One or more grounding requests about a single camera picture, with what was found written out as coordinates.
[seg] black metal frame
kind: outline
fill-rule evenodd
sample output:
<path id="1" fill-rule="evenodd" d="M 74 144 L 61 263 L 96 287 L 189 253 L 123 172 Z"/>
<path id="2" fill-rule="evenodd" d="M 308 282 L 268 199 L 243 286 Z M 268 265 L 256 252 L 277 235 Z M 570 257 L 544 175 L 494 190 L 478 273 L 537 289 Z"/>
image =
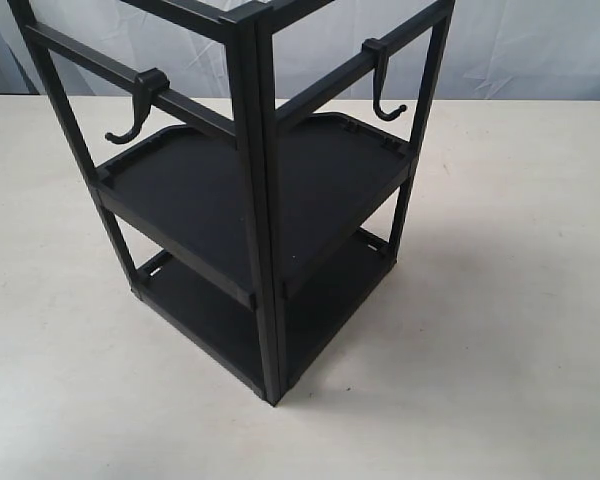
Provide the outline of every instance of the black metal frame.
<path id="1" fill-rule="evenodd" d="M 188 252 L 156 227 L 135 218 L 133 212 L 128 211 L 123 202 L 117 200 L 115 194 L 105 188 L 102 175 L 94 165 L 71 109 L 50 51 L 129 92 L 133 91 L 138 72 L 38 22 L 29 0 L 8 1 L 132 290 L 192 339 L 199 341 L 196 335 L 186 331 L 186 328 L 179 324 L 178 319 L 171 318 L 168 312 L 156 305 L 143 287 L 142 280 L 174 255 L 224 293 L 253 311 L 257 321 L 264 388 L 245 378 L 239 369 L 227 362 L 212 346 L 206 345 L 204 341 L 199 343 L 234 374 L 250 384 L 269 403 L 276 404 L 306 368 L 303 366 L 292 377 L 287 371 L 285 312 L 288 302 L 352 235 L 365 239 L 370 246 L 386 255 L 387 260 L 382 271 L 368 282 L 362 295 L 351 303 L 346 315 L 334 324 L 333 331 L 330 331 L 316 347 L 317 355 L 397 260 L 409 197 L 455 1 L 436 1 L 382 39 L 372 40 L 368 44 L 372 48 L 363 48 L 359 54 L 276 109 L 273 35 L 334 0 L 273 0 L 267 4 L 251 1 L 231 11 L 219 10 L 196 0 L 122 0 L 220 42 L 226 48 L 233 121 L 168 88 L 156 93 L 152 104 L 200 133 L 237 149 L 247 192 L 246 229 L 253 291 L 247 291 L 243 286 L 237 285 L 231 278 L 215 270 L 203 258 Z M 430 28 L 431 41 L 411 138 L 406 147 L 402 147 L 404 155 L 411 158 L 408 167 L 399 172 L 383 191 L 378 192 L 375 200 L 364 211 L 358 212 L 356 218 L 350 219 L 337 237 L 333 238 L 297 276 L 283 278 L 279 233 L 279 137 L 376 68 L 379 58 L 377 48 L 374 52 L 374 45 L 379 46 L 381 53 L 385 55 L 380 60 L 384 62 L 386 69 L 386 61 L 391 55 Z M 399 144 L 398 139 L 388 138 L 387 141 L 395 143 L 396 147 Z M 400 193 L 391 236 L 389 241 L 385 242 L 359 227 L 397 188 L 400 189 Z M 130 218 L 134 226 L 156 240 L 165 251 L 136 269 L 114 213 L 126 214 L 125 219 Z M 310 363 L 313 358 L 309 358 L 307 362 Z"/>

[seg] metal post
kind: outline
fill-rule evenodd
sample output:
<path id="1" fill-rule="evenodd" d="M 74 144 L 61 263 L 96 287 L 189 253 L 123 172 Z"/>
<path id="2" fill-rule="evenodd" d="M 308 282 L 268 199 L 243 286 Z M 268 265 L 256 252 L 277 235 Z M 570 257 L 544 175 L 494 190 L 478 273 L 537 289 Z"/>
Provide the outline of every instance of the metal post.
<path id="1" fill-rule="evenodd" d="M 223 20 L 233 27 L 226 44 L 227 68 L 238 152 L 247 184 L 247 240 L 266 400 L 275 404 L 286 391 L 286 379 L 281 381 L 279 368 L 284 363 L 284 323 L 278 271 L 273 50 L 265 23 L 268 12 L 270 7 L 264 4 L 247 3 L 228 12 Z"/>
<path id="2" fill-rule="evenodd" d="M 402 232 L 404 231 L 404 222 L 407 216 L 411 191 L 413 190 L 416 168 L 418 166 L 418 161 L 420 160 L 422 142 L 424 141 L 424 134 L 427 130 L 433 96 L 438 83 L 438 74 L 440 73 L 440 65 L 442 64 L 442 57 L 444 56 L 452 14 L 453 8 L 447 16 L 433 26 L 431 31 L 427 60 L 424 66 L 424 73 L 420 84 L 420 93 L 418 95 L 418 105 L 416 107 L 413 127 L 411 129 L 411 139 L 409 141 L 409 148 L 411 148 L 416 155 L 413 160 L 411 174 L 407 181 L 400 187 L 398 203 L 393 218 L 393 226 L 391 227 L 391 236 L 389 238 L 389 253 L 396 259 L 400 248 Z"/>
<path id="3" fill-rule="evenodd" d="M 29 41 L 25 35 L 25 27 L 27 25 L 33 25 L 36 22 L 29 0 L 8 0 L 8 2 L 9 6 L 11 7 L 11 11 L 13 12 L 13 16 L 18 23 L 20 33 L 22 34 L 22 37 L 27 45 L 27 49 L 29 50 L 31 58 L 33 59 L 33 63 L 40 74 L 44 88 L 49 95 L 49 100 L 51 101 L 53 110 L 58 117 L 60 126 L 62 127 L 67 142 L 69 143 L 69 147 L 73 152 L 73 156 L 78 164 L 80 173 L 82 174 L 82 177 L 89 188 L 91 198 L 95 203 L 98 214 L 100 215 L 100 219 L 102 220 L 105 230 L 107 231 L 107 235 L 109 236 L 109 240 L 111 240 L 111 244 L 113 245 L 116 256 L 122 265 L 131 289 L 137 295 L 137 289 L 135 285 L 138 274 L 134 266 L 133 259 L 131 258 L 129 249 L 127 248 L 124 238 L 122 237 L 122 232 L 120 231 L 120 227 L 115 219 L 115 216 L 102 207 L 97 192 L 95 192 L 90 185 L 90 183 L 96 179 L 96 169 L 93 164 L 93 160 L 91 159 L 89 149 L 84 141 L 84 137 L 82 136 L 82 132 L 80 131 L 80 127 L 78 126 L 76 117 L 71 109 L 71 105 L 69 104 L 67 94 L 62 86 L 62 81 L 60 80 L 58 71 L 53 63 L 51 54 L 46 48 Z"/>

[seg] middle shelf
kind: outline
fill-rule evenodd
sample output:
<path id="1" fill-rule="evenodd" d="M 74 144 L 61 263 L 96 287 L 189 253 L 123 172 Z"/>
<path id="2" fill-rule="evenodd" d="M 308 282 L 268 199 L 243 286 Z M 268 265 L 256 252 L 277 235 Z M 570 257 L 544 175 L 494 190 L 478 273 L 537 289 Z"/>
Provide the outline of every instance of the middle shelf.
<path id="1" fill-rule="evenodd" d="M 408 177 L 408 143 L 341 114 L 309 117 L 280 138 L 285 291 L 311 274 Z M 98 167 L 104 206 L 244 305 L 253 283 L 245 182 L 235 150 L 168 127 Z"/>

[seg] shelf tray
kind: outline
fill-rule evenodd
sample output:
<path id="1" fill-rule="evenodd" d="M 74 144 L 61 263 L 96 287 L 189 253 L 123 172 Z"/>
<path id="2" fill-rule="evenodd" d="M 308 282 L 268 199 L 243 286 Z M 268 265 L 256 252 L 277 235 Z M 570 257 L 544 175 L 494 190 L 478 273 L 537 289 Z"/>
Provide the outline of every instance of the shelf tray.
<path id="1" fill-rule="evenodd" d="M 290 386 L 393 265 L 356 232 L 287 305 Z M 139 271 L 142 300 L 263 397 L 255 315 L 167 252 Z"/>
<path id="2" fill-rule="evenodd" d="M 292 297 L 402 184 L 407 142 L 341 114 L 280 140 L 282 275 Z M 250 305 L 245 186 L 237 152 L 169 127 L 99 167 L 102 201 L 204 278 Z"/>

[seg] lower shelf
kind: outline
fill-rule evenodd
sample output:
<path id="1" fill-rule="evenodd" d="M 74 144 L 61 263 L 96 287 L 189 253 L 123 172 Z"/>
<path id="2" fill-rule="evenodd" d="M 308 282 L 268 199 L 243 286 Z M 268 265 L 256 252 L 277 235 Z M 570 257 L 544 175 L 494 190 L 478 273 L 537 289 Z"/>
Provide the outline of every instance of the lower shelf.
<path id="1" fill-rule="evenodd" d="M 289 386 L 393 264 L 368 236 L 356 233 L 287 305 Z M 140 270 L 143 301 L 264 398 L 255 315 L 164 252 Z"/>

